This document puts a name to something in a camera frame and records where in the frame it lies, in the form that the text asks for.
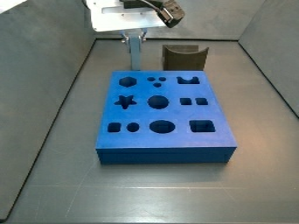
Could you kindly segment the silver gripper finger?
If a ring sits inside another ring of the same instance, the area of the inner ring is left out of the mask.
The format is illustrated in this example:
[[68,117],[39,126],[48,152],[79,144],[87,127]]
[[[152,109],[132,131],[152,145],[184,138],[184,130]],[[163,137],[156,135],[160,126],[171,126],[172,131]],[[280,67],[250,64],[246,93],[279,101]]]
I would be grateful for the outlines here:
[[141,29],[141,37],[140,37],[141,41],[145,41],[145,34],[147,34],[147,28],[143,28]]

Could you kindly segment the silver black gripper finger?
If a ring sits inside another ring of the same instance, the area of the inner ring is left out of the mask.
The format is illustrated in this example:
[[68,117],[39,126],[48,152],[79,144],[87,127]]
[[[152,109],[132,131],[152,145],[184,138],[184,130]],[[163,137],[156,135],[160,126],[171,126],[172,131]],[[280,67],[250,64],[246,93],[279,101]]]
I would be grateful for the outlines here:
[[120,31],[121,43],[128,44],[129,37],[127,36],[125,31]]

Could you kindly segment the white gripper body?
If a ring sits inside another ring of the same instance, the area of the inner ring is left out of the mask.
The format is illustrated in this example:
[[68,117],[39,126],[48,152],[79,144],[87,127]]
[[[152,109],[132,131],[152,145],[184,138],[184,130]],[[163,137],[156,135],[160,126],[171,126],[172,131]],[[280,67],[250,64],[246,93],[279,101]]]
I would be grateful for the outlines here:
[[96,32],[111,32],[164,26],[153,9],[125,9],[120,0],[85,0],[92,28]]

